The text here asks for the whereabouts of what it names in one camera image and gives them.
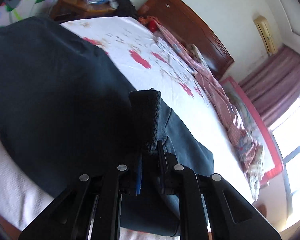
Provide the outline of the mauve curtain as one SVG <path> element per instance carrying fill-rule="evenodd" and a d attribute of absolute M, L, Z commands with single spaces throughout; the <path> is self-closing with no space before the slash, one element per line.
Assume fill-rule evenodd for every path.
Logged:
<path fill-rule="evenodd" d="M 300 54 L 282 46 L 239 86 L 270 127 L 300 96 Z"/>

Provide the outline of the dark wooden headboard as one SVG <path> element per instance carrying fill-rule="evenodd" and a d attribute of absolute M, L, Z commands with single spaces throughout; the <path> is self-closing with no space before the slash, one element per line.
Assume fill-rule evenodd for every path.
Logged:
<path fill-rule="evenodd" d="M 147 0 L 138 14 L 156 17 L 184 46 L 194 44 L 217 80 L 234 63 L 220 39 L 182 0 Z"/>

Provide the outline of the wooden chair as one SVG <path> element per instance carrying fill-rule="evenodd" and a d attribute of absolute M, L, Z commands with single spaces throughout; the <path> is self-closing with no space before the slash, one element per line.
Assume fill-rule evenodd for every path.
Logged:
<path fill-rule="evenodd" d="M 50 12 L 54 21 L 71 18 L 90 18 L 112 14 L 115 11 L 109 3 L 88 4 L 84 0 L 58 0 Z"/>

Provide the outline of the black clothes pile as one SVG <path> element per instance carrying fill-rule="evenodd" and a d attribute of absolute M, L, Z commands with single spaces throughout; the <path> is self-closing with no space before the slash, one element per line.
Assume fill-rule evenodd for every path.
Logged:
<path fill-rule="evenodd" d="M 137 10 L 130 0 L 109 0 L 109 5 L 115 9 L 113 16 L 139 19 Z"/>

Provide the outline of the pink bed guard rail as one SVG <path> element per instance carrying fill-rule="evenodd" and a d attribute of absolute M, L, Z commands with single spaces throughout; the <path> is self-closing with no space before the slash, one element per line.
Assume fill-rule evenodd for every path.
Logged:
<path fill-rule="evenodd" d="M 283 161 L 275 141 L 258 111 L 237 82 L 232 77 L 227 77 L 221 81 L 221 86 L 237 108 L 245 128 L 263 146 L 264 176 L 260 186 L 266 187 L 271 179 L 283 171 Z"/>

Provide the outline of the red pillow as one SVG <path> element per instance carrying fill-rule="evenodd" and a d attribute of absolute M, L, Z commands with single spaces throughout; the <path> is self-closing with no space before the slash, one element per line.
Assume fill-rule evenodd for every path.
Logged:
<path fill-rule="evenodd" d="M 155 20 L 149 21 L 147 27 L 152 33 L 155 33 L 156 31 L 158 31 L 158 26 L 157 26 L 157 23 Z"/>

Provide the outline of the red checkered quilt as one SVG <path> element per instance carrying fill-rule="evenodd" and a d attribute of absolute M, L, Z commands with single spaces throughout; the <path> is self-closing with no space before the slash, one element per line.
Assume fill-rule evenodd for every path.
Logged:
<path fill-rule="evenodd" d="M 230 102 L 220 83 L 213 77 L 199 49 L 194 44 L 183 46 L 156 17 L 139 17 L 139 22 L 146 27 L 151 20 L 155 20 L 157 23 L 158 31 L 156 32 L 161 33 L 161 36 L 171 45 L 177 55 L 194 70 L 196 81 L 213 104 L 235 149 L 247 178 L 252 198 L 257 200 L 260 193 L 260 182 L 264 175 L 263 146 L 245 128 L 237 108 Z"/>

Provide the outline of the white floral bed sheet mattress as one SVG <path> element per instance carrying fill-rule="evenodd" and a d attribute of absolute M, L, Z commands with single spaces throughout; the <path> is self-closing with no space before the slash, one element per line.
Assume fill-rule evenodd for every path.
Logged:
<path fill-rule="evenodd" d="M 161 38 L 129 17 L 77 20 L 59 24 L 101 48 L 135 87 L 157 89 L 194 138 L 213 155 L 220 173 L 248 202 L 251 190 L 227 132 L 194 71 Z"/>

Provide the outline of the window with dark frame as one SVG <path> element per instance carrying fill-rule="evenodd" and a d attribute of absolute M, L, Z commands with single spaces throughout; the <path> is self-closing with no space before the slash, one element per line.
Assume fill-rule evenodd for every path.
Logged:
<path fill-rule="evenodd" d="M 283 161 L 287 219 L 283 229 L 300 221 L 300 95 L 271 126 Z"/>

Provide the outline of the dark navy pants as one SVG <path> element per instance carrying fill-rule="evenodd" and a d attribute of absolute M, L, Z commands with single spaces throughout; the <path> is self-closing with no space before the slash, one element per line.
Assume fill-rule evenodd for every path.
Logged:
<path fill-rule="evenodd" d="M 141 167 L 121 226 L 180 234 L 179 198 L 160 193 L 157 143 L 204 176 L 213 155 L 157 89 L 135 88 L 101 48 L 55 22 L 0 29 L 0 215 L 25 229 L 80 176 Z"/>

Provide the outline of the beige wall air conditioner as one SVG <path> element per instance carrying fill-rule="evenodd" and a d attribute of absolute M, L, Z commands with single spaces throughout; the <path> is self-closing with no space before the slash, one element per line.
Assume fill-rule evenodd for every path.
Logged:
<path fill-rule="evenodd" d="M 260 15 L 254 19 L 254 24 L 259 32 L 267 53 L 277 53 L 277 47 L 274 42 L 273 34 L 267 19 Z"/>

